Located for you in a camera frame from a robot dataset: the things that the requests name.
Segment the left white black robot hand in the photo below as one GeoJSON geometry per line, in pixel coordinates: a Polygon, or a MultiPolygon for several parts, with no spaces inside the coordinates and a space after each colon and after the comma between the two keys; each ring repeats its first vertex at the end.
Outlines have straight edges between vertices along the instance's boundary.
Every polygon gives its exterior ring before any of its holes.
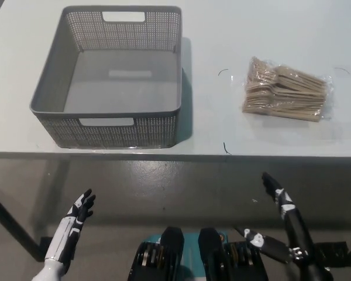
{"type": "Polygon", "coordinates": [[[45,260],[53,260],[69,266],[74,259],[75,249],[86,219],[92,216],[91,210],[96,195],[88,189],[74,202],[61,219],[47,250],[45,260]]]}

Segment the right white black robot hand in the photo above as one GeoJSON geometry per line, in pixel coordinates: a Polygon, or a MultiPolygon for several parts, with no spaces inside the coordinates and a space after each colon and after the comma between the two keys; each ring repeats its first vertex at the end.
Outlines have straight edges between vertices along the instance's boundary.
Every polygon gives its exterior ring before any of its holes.
{"type": "Polygon", "coordinates": [[[288,244],[273,237],[263,235],[246,227],[235,230],[244,237],[251,246],[262,254],[281,263],[312,263],[315,260],[315,247],[301,213],[286,189],[271,175],[262,174],[266,193],[273,199],[280,217],[284,222],[284,229],[288,236],[288,244]]]}

